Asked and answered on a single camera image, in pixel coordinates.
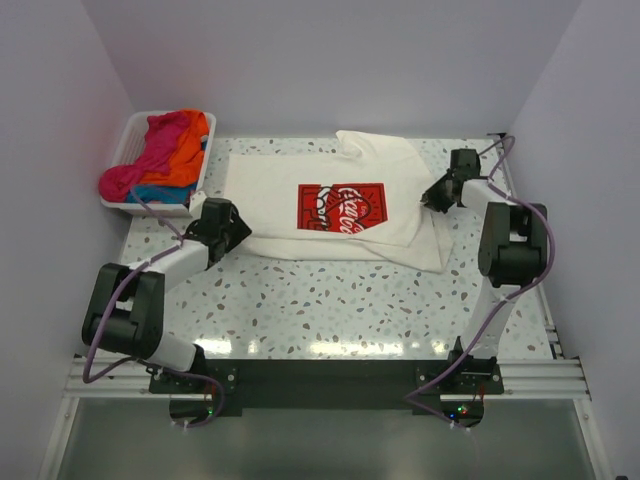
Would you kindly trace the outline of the white t-shirt red print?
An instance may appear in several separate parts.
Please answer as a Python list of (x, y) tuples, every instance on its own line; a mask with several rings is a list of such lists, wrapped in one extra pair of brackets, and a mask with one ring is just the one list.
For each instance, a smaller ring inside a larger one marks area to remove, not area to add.
[(225, 198), (244, 252), (284, 260), (389, 261), (441, 273), (447, 222), (421, 204), (435, 178), (406, 139), (341, 130), (337, 152), (229, 157)]

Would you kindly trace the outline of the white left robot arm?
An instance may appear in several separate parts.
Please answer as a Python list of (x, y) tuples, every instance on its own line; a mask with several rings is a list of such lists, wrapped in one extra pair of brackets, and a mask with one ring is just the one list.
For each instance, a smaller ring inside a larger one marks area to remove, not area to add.
[(185, 392), (200, 390), (207, 380), (203, 349), (165, 331), (165, 294), (213, 267), (251, 233), (231, 201), (206, 197), (175, 245), (137, 263), (103, 265), (81, 330), (89, 347), (83, 381), (137, 361), (171, 374)]

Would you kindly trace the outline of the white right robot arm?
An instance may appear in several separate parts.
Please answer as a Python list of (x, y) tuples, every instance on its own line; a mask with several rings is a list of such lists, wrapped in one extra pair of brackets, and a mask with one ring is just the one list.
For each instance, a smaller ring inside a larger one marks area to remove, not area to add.
[(518, 298), (548, 271), (547, 210), (501, 191), (481, 174), (480, 155), (472, 149), (451, 152), (449, 168), (421, 202), (437, 213), (466, 208), (483, 221), (477, 255), (482, 276), (479, 297), (464, 333), (456, 339), (454, 362), (445, 369), (448, 386), (466, 393), (481, 380), (474, 361), (497, 360), (500, 339)]

